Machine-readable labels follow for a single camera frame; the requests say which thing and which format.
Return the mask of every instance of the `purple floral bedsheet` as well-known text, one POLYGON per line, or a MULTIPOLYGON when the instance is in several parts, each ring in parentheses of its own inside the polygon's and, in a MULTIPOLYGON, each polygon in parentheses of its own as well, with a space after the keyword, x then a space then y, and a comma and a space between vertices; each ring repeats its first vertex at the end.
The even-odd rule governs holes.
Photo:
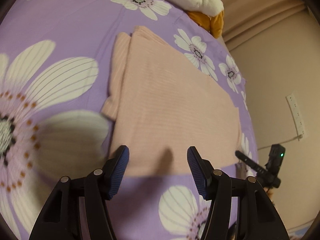
MULTIPOLYGON (((113 123, 99 112, 112 48, 119 32, 130 34, 136 25, 229 93, 239 108, 242 149, 257 160, 244 78, 181 9, 165 0, 17 0, 0 25, 0 212, 18 239, 28 239, 61 176, 86 176, 108 154, 113 123)), ((236 176, 235 165, 223 170, 236 176)), ((200 239, 208 207, 191 174, 124 177, 108 203, 119 240, 200 239)), ((236 200, 230 223, 235 220, 236 200)))

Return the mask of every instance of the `power strip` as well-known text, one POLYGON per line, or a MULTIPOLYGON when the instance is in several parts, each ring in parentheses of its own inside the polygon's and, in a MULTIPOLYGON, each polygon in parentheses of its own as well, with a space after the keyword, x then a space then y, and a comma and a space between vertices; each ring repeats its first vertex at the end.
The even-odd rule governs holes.
POLYGON ((297 100, 293 93, 286 96, 286 98, 292 113, 294 124, 296 126, 297 134, 298 136, 302 136, 302 138, 306 138, 308 136, 308 133, 304 126, 304 121, 302 119, 302 115, 301 115, 297 100))

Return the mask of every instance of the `orange cloth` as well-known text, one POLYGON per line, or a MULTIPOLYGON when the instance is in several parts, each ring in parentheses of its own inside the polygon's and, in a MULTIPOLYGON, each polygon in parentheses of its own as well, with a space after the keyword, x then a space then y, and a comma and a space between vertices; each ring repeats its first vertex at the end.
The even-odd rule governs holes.
POLYGON ((218 15, 210 17, 201 12, 187 12, 191 20, 197 23, 200 27, 204 28, 207 32, 210 32, 214 38, 219 38, 223 29, 223 16, 224 11, 221 11, 218 15))
POLYGON ((116 121, 110 151, 130 149, 126 175, 190 173, 190 146, 215 168, 238 161, 239 113, 228 93, 146 27, 118 34, 109 92, 101 112, 116 121))

